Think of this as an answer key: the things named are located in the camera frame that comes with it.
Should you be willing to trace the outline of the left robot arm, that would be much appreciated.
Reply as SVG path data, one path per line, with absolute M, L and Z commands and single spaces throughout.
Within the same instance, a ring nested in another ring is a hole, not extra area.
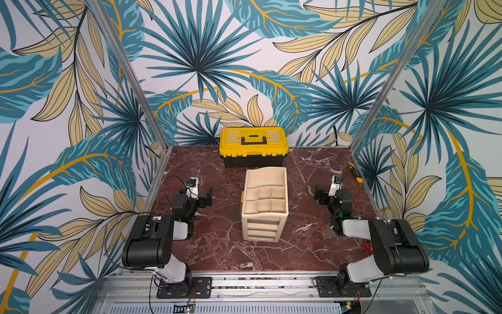
M 122 252 L 124 268 L 152 271 L 162 285 L 183 292 L 192 289 L 189 266 L 172 253 L 173 242 L 193 236 L 195 215 L 213 203 L 213 190 L 195 196 L 186 188 L 171 203 L 171 213 L 141 216 L 136 219 Z

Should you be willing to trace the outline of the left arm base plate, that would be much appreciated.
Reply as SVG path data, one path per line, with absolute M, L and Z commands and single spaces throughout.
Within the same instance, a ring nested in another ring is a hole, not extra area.
M 211 277 L 194 277 L 181 283 L 161 282 L 156 294 L 157 299 L 209 299 L 212 291 Z

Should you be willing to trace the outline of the beige drawer organizer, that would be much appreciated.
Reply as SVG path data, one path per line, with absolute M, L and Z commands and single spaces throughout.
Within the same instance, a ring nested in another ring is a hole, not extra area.
M 277 243 L 289 214 L 287 169 L 247 170 L 241 196 L 243 239 Z

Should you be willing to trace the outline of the left aluminium corner post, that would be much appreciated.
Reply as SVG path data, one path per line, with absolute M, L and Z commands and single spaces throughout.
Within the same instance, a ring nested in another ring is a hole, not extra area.
M 149 105 L 149 101 L 145 96 L 144 91 L 141 88 L 139 81 L 134 73 L 132 65 L 129 61 L 129 58 L 124 50 L 124 46 L 122 45 L 121 40 L 119 39 L 119 35 L 116 33 L 112 21 L 107 14 L 105 6 L 103 5 L 103 1 L 98 0 L 90 0 L 88 2 L 90 9 L 95 14 L 95 18 L 98 22 L 98 25 L 101 27 L 101 30 L 108 40 L 111 50 L 114 52 L 116 59 L 118 61 L 118 65 L 122 68 L 124 72 L 124 76 L 129 83 L 129 87 L 133 90 L 138 102 L 146 116 L 146 119 L 149 121 L 152 131 L 160 143 L 162 150 L 167 152 L 169 145 L 163 136 L 163 132 L 161 131 L 158 123 L 154 117 L 154 113 Z

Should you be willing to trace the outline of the aluminium corner post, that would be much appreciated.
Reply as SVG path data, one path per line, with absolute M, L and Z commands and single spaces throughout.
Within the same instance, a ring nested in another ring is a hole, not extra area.
M 116 59 L 118 61 L 118 65 L 122 68 L 124 72 L 124 76 L 129 83 L 129 87 L 133 90 L 138 102 L 146 116 L 146 119 L 149 121 L 152 131 L 160 143 L 162 150 L 167 152 L 169 145 L 163 136 L 163 132 L 161 131 L 158 123 L 154 117 L 154 113 L 149 105 L 149 101 L 145 96 L 144 91 L 141 88 L 139 81 L 134 73 L 132 65 L 129 61 L 129 58 L 124 50 L 124 46 L 122 45 L 121 40 L 119 39 L 119 35 L 116 33 L 112 21 L 107 14 L 105 6 L 103 5 L 103 1 L 98 0 L 90 0 L 88 2 L 90 9 L 95 14 L 95 18 L 98 22 L 98 25 L 101 27 L 101 30 L 108 40 L 111 50 L 114 52 Z
M 386 100 L 388 94 L 392 90 L 400 74 L 404 71 L 405 67 L 410 62 L 410 59 L 413 57 L 414 53 L 421 45 L 421 42 L 427 35 L 427 31 L 431 27 L 436 16 L 440 13 L 445 3 L 446 3 L 445 0 L 432 1 L 430 6 L 425 11 L 424 17 L 421 19 L 421 21 L 418 22 L 417 30 L 411 34 L 409 43 L 405 46 L 403 52 L 401 53 L 400 58 L 396 62 L 396 65 L 390 72 L 389 77 L 387 78 L 382 90 L 379 92 L 379 95 L 376 98 L 375 103 L 367 112 L 365 120 L 361 123 L 358 129 L 358 133 L 356 134 L 353 142 L 350 145 L 351 153 L 355 153 L 361 147 L 364 135 L 371 127 L 373 120 L 379 113 L 380 108 L 383 106 L 383 103 Z

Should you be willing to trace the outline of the aluminium front rail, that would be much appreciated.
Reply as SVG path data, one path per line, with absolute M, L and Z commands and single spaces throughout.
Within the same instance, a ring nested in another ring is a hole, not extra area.
M 149 274 L 111 276 L 93 313 L 436 313 L 418 276 L 366 285 L 369 296 L 328 296 L 317 277 L 335 272 L 194 272 L 197 289 L 186 297 L 159 299 Z

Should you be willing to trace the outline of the right aluminium corner post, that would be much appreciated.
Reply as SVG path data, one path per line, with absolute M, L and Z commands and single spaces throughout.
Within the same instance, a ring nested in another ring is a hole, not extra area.
M 361 147 L 364 135 L 371 127 L 373 120 L 379 113 L 380 108 L 383 106 L 383 103 L 386 100 L 388 94 L 392 90 L 400 74 L 404 71 L 405 67 L 410 62 L 410 59 L 413 57 L 414 53 L 421 45 L 421 42 L 427 35 L 427 31 L 431 27 L 436 16 L 440 13 L 445 3 L 446 3 L 445 0 L 432 1 L 430 6 L 425 11 L 424 17 L 421 19 L 421 21 L 418 22 L 417 30 L 411 34 L 409 43 L 405 46 L 403 52 L 401 53 L 400 58 L 396 62 L 396 65 L 390 72 L 389 77 L 387 78 L 382 90 L 379 92 L 379 95 L 376 98 L 375 103 L 367 112 L 365 120 L 361 123 L 358 129 L 358 133 L 356 134 L 353 142 L 350 145 L 351 153 L 355 153 Z

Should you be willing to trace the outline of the yellow black toolbox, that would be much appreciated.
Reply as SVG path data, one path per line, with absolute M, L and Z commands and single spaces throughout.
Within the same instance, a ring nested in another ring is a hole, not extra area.
M 281 167 L 289 145 L 280 127 L 225 128 L 219 153 L 227 168 Z

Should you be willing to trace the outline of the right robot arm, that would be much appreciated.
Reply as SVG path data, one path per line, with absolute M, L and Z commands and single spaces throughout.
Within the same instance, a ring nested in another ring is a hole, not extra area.
M 337 235 L 364 239 L 371 246 L 369 256 L 343 264 L 336 276 L 318 276 L 312 280 L 321 298 L 368 297 L 370 282 L 429 270 L 429 258 L 405 219 L 355 218 L 352 195 L 343 188 L 332 193 L 316 187 L 314 199 L 328 207 L 331 228 Z

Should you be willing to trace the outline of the red small object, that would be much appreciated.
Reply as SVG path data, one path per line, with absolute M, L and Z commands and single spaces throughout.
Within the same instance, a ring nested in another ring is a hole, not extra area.
M 372 255 L 373 253 L 373 246 L 371 243 L 366 243 L 364 246 L 363 246 L 363 250 L 369 254 L 369 255 Z

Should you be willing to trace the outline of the yellow black screwdriver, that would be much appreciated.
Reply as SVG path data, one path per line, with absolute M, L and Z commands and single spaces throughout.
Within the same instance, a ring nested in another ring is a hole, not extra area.
M 349 168 L 358 183 L 363 183 L 363 177 L 353 163 L 349 163 Z

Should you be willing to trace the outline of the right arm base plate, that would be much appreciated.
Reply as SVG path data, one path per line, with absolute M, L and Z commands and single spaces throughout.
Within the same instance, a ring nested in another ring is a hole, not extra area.
M 372 296 L 366 283 L 343 283 L 335 276 L 318 276 L 312 280 L 320 298 L 366 298 Z

